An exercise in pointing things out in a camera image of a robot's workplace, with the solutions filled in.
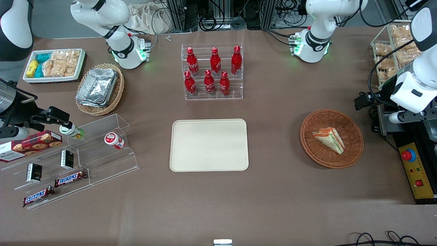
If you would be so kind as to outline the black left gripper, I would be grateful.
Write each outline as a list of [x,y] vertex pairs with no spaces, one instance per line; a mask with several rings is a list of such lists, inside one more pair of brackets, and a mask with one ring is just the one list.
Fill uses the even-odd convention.
[[[381,90],[376,93],[377,99],[383,101],[386,104],[395,105],[395,103],[390,99],[395,86],[397,77],[389,78],[381,87]],[[377,102],[370,92],[359,92],[358,97],[354,99],[354,107],[356,111],[362,110],[363,108],[376,106]]]

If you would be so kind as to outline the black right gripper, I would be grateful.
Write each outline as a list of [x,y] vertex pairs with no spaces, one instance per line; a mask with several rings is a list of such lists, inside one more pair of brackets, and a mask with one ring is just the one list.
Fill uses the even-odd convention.
[[43,124],[69,124],[70,114],[54,106],[45,110],[39,108],[34,101],[21,103],[19,99],[5,100],[5,131],[17,132],[17,127],[34,129],[38,132],[45,130]]

